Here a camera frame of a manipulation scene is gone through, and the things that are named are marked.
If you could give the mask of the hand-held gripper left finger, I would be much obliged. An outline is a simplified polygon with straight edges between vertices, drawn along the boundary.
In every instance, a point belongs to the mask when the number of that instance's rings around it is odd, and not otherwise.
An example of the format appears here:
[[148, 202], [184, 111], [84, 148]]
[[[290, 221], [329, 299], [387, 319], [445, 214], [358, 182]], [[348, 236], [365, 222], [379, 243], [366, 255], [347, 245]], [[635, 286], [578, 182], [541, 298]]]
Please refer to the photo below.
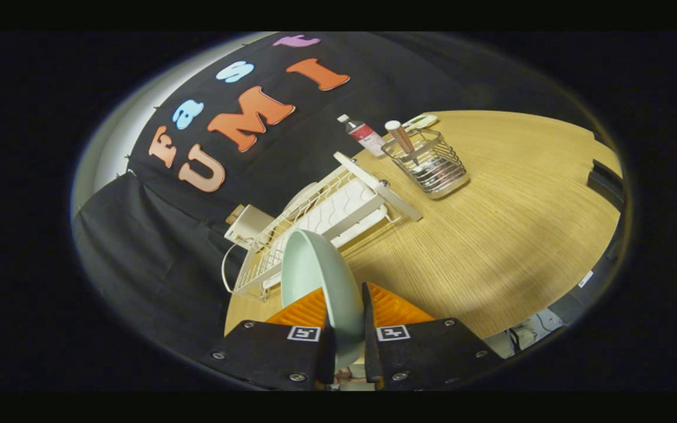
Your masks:
[[327, 300], [317, 288], [266, 321], [240, 322], [199, 363], [253, 390], [320, 391], [334, 380], [335, 354]]

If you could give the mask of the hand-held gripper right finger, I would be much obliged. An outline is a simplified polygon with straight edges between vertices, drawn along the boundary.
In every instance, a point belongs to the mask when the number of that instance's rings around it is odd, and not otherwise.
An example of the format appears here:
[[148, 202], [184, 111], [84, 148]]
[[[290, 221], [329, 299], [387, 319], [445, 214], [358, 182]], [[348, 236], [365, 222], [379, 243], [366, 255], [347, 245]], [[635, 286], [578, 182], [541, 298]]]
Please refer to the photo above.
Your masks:
[[505, 363], [456, 318], [378, 324], [380, 302], [363, 284], [366, 379], [378, 391], [467, 389]]

